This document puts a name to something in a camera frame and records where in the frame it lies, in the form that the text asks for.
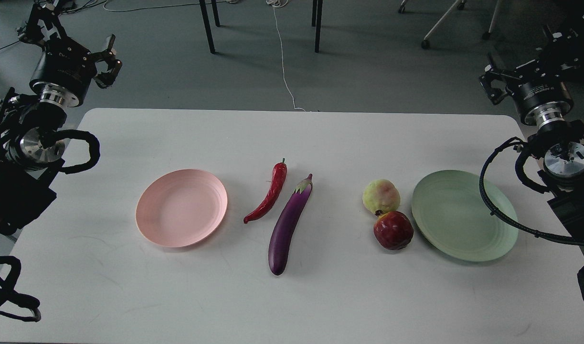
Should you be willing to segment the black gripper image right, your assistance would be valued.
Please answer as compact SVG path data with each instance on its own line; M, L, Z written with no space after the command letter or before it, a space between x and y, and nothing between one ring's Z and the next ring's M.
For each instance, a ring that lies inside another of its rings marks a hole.
M547 44L536 59L512 70L496 64L488 52L488 65L479 77L482 89L493 105L511 97L521 122L536 126L541 107L556 107L567 115L574 102L567 81L584 81L584 25L562 25L558 32L544 27Z

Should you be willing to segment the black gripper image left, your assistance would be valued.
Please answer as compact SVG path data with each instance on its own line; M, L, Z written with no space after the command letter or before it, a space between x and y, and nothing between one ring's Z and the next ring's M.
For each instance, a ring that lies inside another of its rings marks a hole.
M57 107L78 107L94 81L101 89L109 88L122 68L114 52L115 35L106 37L105 48L91 53L67 35L58 16L58 2L34 3L25 24L18 28L20 42L39 46L41 58L29 82L38 102ZM105 62L107 70L98 72L96 63Z

